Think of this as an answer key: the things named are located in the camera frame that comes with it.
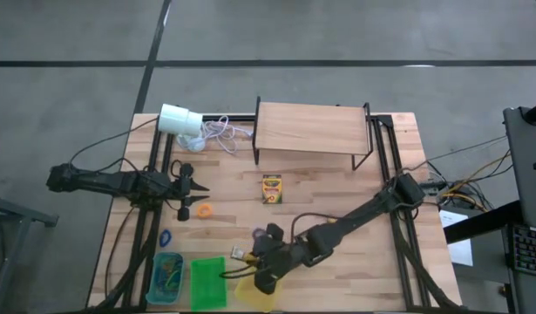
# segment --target orange toy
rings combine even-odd
[[[201,204],[198,207],[198,217],[199,218],[208,218],[210,215],[212,215],[212,207],[209,204]]]

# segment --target concrete floor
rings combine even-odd
[[[0,60],[146,60],[162,0],[0,0]],[[158,59],[532,59],[533,0],[174,1]],[[57,213],[31,230],[5,312],[85,305],[110,197],[54,194],[52,165],[130,125],[143,68],[0,68],[0,196]],[[143,112],[162,103],[252,112],[254,98],[415,112],[427,156],[504,133],[502,109],[536,104],[536,67],[156,69]],[[99,167],[126,138],[80,156]],[[436,162],[448,179],[506,143]],[[484,181],[496,205],[517,198],[512,173]],[[505,311],[495,283],[459,277],[464,304]]]

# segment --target white paper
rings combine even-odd
[[[448,227],[456,222],[461,222],[465,219],[467,219],[467,215],[440,210],[440,221],[442,222],[443,228]],[[453,263],[467,266],[473,265],[473,254],[471,251],[470,239],[448,244],[448,250],[450,251],[450,258]]]

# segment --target blue container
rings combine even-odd
[[[150,304],[177,302],[182,284],[184,259],[179,253],[161,252],[153,257],[153,275],[146,300]]]

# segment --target green plastic lid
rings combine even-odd
[[[193,260],[190,267],[190,308],[204,311],[227,307],[225,257]]]

